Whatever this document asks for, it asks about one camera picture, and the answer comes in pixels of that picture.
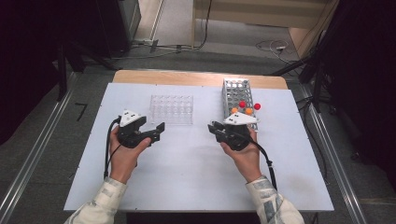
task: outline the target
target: white sleeve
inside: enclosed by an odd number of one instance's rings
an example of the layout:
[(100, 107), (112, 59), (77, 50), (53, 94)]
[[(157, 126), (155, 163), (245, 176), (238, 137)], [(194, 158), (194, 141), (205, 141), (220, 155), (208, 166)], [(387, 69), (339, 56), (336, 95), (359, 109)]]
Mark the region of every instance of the white sleeve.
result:
[(256, 205), (257, 215), (262, 224), (302, 223), (303, 217), (294, 205), (278, 194), (271, 182), (261, 176), (246, 184), (247, 190)]
[(121, 182), (106, 177), (93, 200), (82, 205), (64, 224), (114, 223), (114, 215), (119, 209), (126, 188)]

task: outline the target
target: wrist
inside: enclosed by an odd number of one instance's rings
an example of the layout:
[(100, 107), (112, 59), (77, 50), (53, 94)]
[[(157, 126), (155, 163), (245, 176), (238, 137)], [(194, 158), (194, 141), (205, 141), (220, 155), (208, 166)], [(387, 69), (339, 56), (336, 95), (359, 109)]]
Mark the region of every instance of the wrist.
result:
[(130, 177), (131, 177), (131, 175), (127, 175), (127, 174), (121, 174), (121, 173), (117, 173), (117, 172), (110, 173), (110, 178), (117, 180), (124, 185), (126, 185), (126, 183), (128, 182), (128, 179)]
[(247, 183), (253, 182), (253, 181), (257, 180), (260, 177), (262, 177), (262, 173), (261, 172), (256, 172), (254, 174), (249, 174), (249, 175), (244, 176), (244, 178), (246, 179)]

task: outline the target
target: red ball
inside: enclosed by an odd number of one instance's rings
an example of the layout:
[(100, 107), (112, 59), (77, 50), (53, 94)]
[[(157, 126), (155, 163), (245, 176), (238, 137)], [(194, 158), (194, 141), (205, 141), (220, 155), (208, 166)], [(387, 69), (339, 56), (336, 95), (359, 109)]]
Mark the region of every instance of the red ball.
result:
[(239, 102), (239, 107), (241, 107), (241, 108), (245, 108), (246, 105), (247, 105), (247, 103), (245, 103), (245, 101)]
[(254, 105), (254, 109), (255, 110), (260, 110), (260, 108), (262, 108), (262, 106), (260, 104), (255, 104)]

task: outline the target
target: aluminum rail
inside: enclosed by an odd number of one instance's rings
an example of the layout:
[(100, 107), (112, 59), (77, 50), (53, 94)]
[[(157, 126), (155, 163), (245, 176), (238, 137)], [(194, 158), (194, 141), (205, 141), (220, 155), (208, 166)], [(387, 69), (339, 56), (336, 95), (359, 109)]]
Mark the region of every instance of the aluminum rail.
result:
[(37, 166), (48, 141), (50, 140), (50, 137), (55, 130), (56, 125), (58, 124), (58, 121), (67, 106), (67, 103), (69, 102), (70, 96), (75, 89), (77, 81), (78, 75), (76, 73), (72, 73), (68, 79), (69, 90), (66, 92), (62, 101), (56, 103), (49, 116), (49, 119), (41, 131), (41, 134), (38, 136), (34, 146), (23, 163), (22, 168), (18, 172), (12, 184), (8, 187), (6, 196), (0, 206), (0, 223), (8, 223), (9, 219), (11, 218), (15, 206), (22, 196), (23, 191), (26, 188), (33, 171), (35, 170), (35, 167)]
[[(304, 97), (310, 96), (310, 90), (306, 86), (302, 86)], [(329, 159), (329, 164), (332, 167), (335, 179), (338, 186), (343, 194), (346, 207), (349, 211), (350, 217), (355, 224), (366, 224), (367, 220), (363, 211), (361, 210), (361, 205), (358, 198), (356, 197), (355, 191), (347, 177), (347, 173), (344, 169), (343, 164), (338, 158), (337, 151), (332, 143), (332, 139), (326, 129), (323, 118), (321, 114), (318, 114), (313, 106), (309, 107), (309, 112), (318, 130), (320, 140), (323, 144), (324, 151), (326, 152), (327, 158)]]

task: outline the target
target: person's right hand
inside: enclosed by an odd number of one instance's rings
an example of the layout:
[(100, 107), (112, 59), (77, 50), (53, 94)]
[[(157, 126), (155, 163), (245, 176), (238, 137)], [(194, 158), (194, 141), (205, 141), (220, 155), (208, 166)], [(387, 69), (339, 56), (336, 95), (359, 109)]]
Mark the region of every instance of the person's right hand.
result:
[[(251, 138), (257, 142), (256, 132), (251, 128), (249, 128), (249, 131)], [(255, 145), (250, 143), (240, 151), (232, 150), (223, 142), (220, 143), (220, 145), (224, 152), (233, 159), (239, 172), (248, 183), (262, 176), (262, 172), (260, 170), (260, 151)]]

